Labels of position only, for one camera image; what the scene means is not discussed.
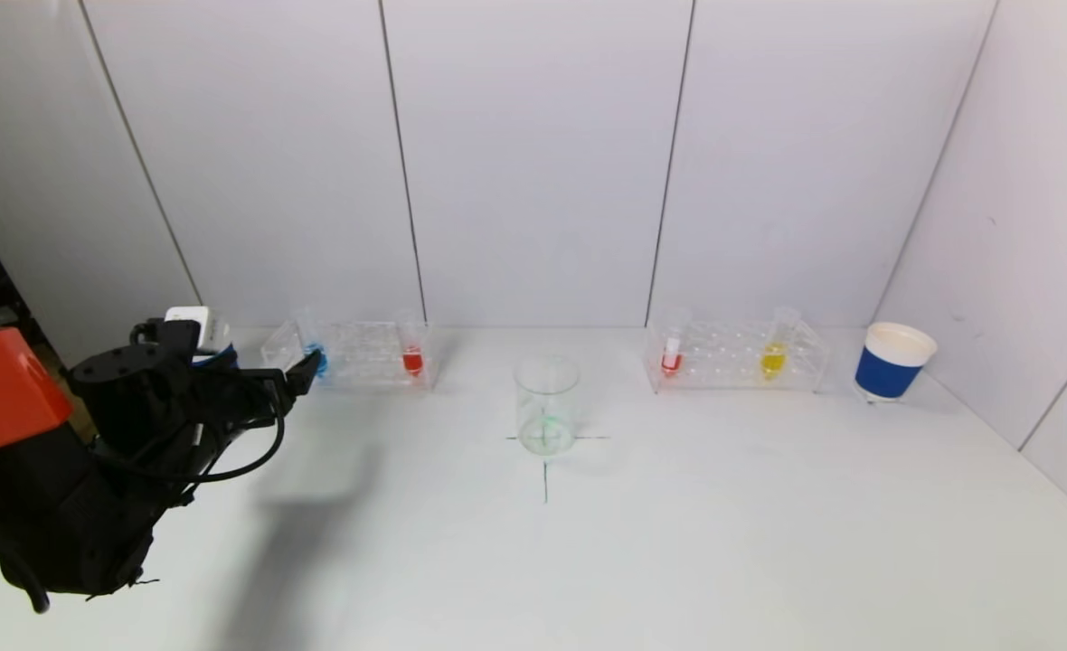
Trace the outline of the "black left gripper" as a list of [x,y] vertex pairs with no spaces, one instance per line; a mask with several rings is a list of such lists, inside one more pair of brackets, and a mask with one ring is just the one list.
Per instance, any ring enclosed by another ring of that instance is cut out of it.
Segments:
[[281,374],[273,368],[197,368],[195,390],[198,413],[227,429],[260,429],[287,416],[293,395],[307,395],[327,359],[310,349]]

